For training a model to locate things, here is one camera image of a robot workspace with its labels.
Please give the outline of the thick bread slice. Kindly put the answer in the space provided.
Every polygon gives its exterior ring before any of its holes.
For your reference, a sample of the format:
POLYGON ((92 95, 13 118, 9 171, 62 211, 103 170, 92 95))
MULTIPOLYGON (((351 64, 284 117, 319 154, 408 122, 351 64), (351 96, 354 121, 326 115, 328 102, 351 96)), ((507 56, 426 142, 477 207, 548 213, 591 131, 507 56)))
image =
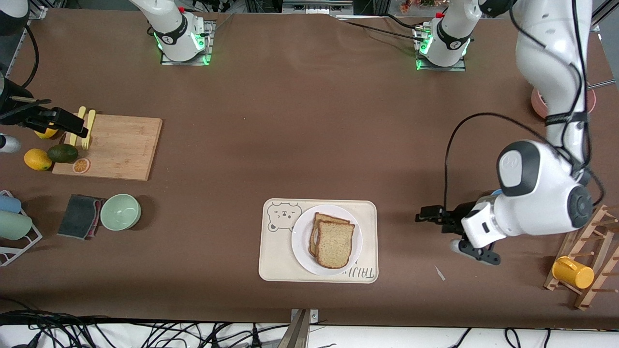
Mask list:
POLYGON ((316 241, 318 264, 327 269, 342 269, 350 259, 355 225, 321 221, 316 241))

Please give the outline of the white round plate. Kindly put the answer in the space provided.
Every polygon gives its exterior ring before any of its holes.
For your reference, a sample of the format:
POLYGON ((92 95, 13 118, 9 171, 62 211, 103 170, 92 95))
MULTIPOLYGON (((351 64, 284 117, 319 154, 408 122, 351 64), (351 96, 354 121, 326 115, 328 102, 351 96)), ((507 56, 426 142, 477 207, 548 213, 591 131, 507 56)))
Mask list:
POLYGON ((313 275, 317 276, 336 276, 349 271, 353 264, 358 261, 362 255, 362 248, 364 238, 362 236, 362 229, 357 222, 356 218, 342 207, 338 207, 333 204, 322 204, 316 207, 309 208, 307 212, 303 212, 300 218, 296 221, 292 229, 292 249, 297 261, 313 275), (352 240, 352 253, 348 264, 342 269, 327 269, 318 264, 316 257, 314 257, 308 250, 310 246, 310 236, 312 232, 312 225, 316 212, 321 214, 333 216, 349 220, 351 224, 355 225, 354 235, 352 240))

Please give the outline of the yellow plastic fork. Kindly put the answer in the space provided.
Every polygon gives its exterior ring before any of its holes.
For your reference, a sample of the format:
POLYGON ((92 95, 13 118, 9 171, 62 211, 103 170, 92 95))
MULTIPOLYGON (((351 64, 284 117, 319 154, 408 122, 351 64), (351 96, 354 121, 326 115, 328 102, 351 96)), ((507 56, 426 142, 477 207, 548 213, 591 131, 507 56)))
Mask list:
POLYGON ((88 115, 86 117, 88 134, 86 135, 86 137, 81 139, 81 143, 80 143, 82 150, 84 151, 88 150, 88 148, 90 147, 91 132, 93 130, 96 116, 97 116, 97 112, 94 109, 90 109, 88 111, 88 115))

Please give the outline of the green avocado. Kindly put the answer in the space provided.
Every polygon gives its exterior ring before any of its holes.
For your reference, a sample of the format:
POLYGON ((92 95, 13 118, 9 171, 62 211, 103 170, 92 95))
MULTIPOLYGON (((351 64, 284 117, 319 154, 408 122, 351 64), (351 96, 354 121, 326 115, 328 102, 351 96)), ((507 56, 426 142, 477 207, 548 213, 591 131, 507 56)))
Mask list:
POLYGON ((49 148, 47 155, 54 163, 73 163, 79 158, 79 150, 73 145, 60 144, 49 148))

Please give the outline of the wooden cutting board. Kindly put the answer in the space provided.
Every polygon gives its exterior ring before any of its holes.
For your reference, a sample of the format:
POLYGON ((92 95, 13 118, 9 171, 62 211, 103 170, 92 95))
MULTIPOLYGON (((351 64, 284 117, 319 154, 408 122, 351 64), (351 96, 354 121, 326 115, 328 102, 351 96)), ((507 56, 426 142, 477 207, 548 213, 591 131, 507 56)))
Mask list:
POLYGON ((163 120, 156 117, 97 113, 88 150, 82 150, 80 138, 75 143, 79 157, 91 161, 90 170, 84 174, 75 174, 72 164, 58 163, 54 165, 52 173, 147 181, 162 125, 163 120))

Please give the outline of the dark grey folded cloth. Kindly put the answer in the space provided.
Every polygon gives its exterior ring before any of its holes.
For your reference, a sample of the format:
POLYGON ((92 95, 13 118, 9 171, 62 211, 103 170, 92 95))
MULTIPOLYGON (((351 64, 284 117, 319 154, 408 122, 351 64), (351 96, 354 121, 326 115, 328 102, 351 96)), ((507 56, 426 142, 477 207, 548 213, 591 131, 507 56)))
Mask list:
POLYGON ((57 234, 79 240, 90 240, 96 235, 104 198, 71 195, 57 234))

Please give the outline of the light blue cup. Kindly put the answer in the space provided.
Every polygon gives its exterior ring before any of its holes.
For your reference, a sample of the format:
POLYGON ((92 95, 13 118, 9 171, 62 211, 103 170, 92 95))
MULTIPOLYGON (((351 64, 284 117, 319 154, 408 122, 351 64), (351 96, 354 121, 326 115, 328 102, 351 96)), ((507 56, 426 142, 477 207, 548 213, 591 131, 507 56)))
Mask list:
POLYGON ((0 194, 0 211, 19 214, 22 209, 22 203, 17 198, 0 194))

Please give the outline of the pale green bowl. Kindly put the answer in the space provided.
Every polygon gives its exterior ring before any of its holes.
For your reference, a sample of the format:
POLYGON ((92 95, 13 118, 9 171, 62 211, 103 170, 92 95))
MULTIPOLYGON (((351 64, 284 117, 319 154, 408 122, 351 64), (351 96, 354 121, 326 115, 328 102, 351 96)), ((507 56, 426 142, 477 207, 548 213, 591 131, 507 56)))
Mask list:
POLYGON ((100 222, 109 231, 125 231, 135 226, 141 218, 141 205, 129 194, 109 198, 100 211, 100 222))

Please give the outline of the toast slice under egg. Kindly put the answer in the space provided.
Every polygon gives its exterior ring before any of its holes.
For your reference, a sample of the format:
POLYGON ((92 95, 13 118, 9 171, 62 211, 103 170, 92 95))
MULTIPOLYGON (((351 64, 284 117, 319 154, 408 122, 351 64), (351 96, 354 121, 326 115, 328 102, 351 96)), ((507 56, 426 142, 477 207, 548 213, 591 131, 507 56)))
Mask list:
POLYGON ((315 216, 314 216, 314 221, 313 221, 313 225, 312 225, 312 232, 311 232, 311 236, 310 236, 310 245, 309 245, 309 252, 314 256, 317 257, 318 256, 318 249, 317 249, 317 241, 318 241, 318 232, 319 232, 319 222, 333 222, 333 223, 347 223, 350 224, 349 220, 345 220, 345 219, 341 219, 341 218, 337 218, 337 217, 333 217, 333 216, 329 216, 329 215, 325 215, 325 214, 321 214, 320 212, 316 212, 315 216))

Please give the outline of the pale green cup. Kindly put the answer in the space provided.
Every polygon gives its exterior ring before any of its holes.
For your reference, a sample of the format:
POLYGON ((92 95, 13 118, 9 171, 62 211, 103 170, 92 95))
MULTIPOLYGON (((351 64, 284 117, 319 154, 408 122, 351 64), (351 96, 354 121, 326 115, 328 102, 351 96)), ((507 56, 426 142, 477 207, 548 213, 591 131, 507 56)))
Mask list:
POLYGON ((33 226, 30 217, 13 212, 0 211, 0 238, 11 241, 23 238, 33 226))

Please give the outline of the yellow mug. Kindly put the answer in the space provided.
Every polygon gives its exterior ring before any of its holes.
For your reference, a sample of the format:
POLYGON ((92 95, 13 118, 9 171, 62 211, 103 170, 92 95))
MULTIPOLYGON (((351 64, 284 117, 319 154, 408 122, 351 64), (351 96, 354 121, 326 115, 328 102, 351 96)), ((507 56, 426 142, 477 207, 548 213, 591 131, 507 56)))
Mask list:
POLYGON ((588 288, 595 279, 592 268, 576 262, 568 256, 559 257, 551 267, 551 274, 559 281, 578 289, 588 288))

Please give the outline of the pink bowl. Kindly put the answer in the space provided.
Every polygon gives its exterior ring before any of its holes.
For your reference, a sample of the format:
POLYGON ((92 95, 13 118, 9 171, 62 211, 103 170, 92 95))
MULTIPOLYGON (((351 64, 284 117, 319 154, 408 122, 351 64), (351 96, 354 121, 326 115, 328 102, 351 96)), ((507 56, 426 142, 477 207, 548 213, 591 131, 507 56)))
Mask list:
MULTIPOLYGON (((597 103, 597 96, 596 96, 595 91, 587 89, 586 99, 587 99, 588 113, 591 113, 596 107, 596 103, 597 103)), ((532 93, 531 93, 531 105, 532 105, 533 110, 535 111, 535 113, 537 113, 537 115, 539 115, 539 117, 546 119, 548 115, 551 115, 551 113, 548 112, 548 105, 546 104, 544 98, 542 97, 542 95, 536 88, 533 88, 532 93)))

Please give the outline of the wooden mug rack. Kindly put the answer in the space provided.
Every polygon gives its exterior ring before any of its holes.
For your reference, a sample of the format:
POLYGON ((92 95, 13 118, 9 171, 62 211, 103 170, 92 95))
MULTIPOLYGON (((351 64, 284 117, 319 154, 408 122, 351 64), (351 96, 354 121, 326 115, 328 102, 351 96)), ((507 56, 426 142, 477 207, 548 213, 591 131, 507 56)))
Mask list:
POLYGON ((578 289, 555 279, 550 269, 543 285, 545 289, 571 290, 576 294, 574 307, 582 311, 591 307, 597 294, 619 293, 619 289, 604 286, 608 278, 619 278, 619 269, 616 268, 619 264, 619 204, 601 205, 584 227, 567 233, 555 260, 562 256, 592 268, 594 282, 586 289, 578 289))

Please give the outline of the cream bear print tray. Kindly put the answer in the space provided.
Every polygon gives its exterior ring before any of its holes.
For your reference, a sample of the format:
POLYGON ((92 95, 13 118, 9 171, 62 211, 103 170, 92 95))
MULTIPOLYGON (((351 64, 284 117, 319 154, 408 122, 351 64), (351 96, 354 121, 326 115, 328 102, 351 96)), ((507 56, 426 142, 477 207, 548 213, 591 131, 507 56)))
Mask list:
POLYGON ((371 201, 272 198, 263 205, 259 275, 265 281, 371 284, 379 275, 377 209, 371 201), (349 211, 362 229, 362 255, 345 273, 313 275, 297 261, 292 229, 303 212, 322 204, 349 211))

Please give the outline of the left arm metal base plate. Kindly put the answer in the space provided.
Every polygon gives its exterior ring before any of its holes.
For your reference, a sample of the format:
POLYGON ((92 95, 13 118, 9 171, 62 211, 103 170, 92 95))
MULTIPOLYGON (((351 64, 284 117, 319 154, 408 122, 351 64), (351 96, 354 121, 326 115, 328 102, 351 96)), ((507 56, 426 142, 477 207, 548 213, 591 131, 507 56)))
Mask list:
POLYGON ((471 40, 468 38, 464 44, 460 44, 454 50, 442 49, 438 46, 442 42, 433 38, 429 24, 430 22, 424 22, 412 29, 413 37, 421 39, 415 43, 416 70, 465 71, 464 56, 471 40), (437 65, 431 60, 431 58, 436 58, 438 62, 443 63, 447 61, 447 58, 454 57, 457 57, 458 60, 450 66, 437 65))

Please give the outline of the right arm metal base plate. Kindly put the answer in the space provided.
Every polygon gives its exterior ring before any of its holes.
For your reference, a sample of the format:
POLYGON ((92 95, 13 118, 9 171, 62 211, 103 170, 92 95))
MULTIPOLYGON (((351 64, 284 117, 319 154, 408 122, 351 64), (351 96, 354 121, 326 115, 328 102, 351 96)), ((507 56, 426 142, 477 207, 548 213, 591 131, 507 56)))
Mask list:
POLYGON ((161 65, 163 66, 208 66, 211 62, 214 48, 215 30, 217 22, 196 18, 192 26, 170 45, 162 41, 157 34, 158 48, 161 51, 161 65))

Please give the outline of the metal table clamp bracket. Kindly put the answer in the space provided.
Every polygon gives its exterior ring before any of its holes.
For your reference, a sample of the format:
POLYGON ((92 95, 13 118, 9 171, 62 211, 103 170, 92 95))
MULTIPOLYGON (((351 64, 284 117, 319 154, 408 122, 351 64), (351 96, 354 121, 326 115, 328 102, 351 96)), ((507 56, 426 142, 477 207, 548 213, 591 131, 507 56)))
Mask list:
POLYGON ((310 326, 318 323, 318 310, 293 309, 291 323, 277 348, 307 348, 310 326))

